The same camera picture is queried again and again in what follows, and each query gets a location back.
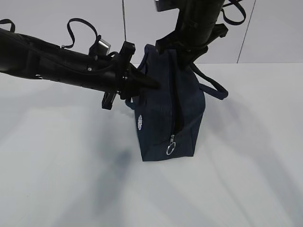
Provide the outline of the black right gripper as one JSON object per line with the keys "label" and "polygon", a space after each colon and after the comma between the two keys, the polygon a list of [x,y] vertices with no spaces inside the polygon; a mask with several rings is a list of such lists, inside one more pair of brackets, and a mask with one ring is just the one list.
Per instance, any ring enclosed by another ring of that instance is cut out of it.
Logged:
{"label": "black right gripper", "polygon": [[166,50],[175,50],[178,67],[183,70],[201,55],[207,53],[208,45],[227,35],[225,24],[214,24],[197,29],[183,26],[156,41],[156,51],[161,55]]}

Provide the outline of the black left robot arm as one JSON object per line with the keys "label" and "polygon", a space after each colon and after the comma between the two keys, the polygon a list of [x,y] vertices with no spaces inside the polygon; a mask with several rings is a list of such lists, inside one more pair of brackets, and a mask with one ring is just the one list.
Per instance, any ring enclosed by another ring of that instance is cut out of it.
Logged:
{"label": "black left robot arm", "polygon": [[120,52],[89,56],[32,36],[0,31],[1,73],[103,91],[102,108],[107,110],[116,95],[126,100],[144,88],[160,88],[159,82],[130,62],[134,52],[135,45],[124,42]]}

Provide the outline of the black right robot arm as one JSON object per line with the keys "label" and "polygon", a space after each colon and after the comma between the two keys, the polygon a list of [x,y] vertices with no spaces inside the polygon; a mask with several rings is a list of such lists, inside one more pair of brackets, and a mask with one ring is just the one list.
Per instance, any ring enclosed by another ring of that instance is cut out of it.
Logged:
{"label": "black right robot arm", "polygon": [[175,50],[181,69],[207,53],[208,45],[228,32],[224,24],[216,24],[223,0],[156,0],[154,3],[158,12],[179,10],[174,31],[157,40],[155,47],[158,54]]}

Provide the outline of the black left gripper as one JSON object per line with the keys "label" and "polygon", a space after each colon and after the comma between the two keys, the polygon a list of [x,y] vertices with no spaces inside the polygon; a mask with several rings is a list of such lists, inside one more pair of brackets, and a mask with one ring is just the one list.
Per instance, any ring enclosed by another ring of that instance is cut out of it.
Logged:
{"label": "black left gripper", "polygon": [[135,44],[124,41],[120,52],[111,54],[111,56],[113,55],[112,60],[114,61],[114,88],[113,91],[104,93],[102,99],[103,109],[112,109],[116,95],[120,95],[121,100],[130,99],[132,92],[132,81],[139,87],[159,89],[159,82],[157,80],[145,75],[130,63],[134,53]]}

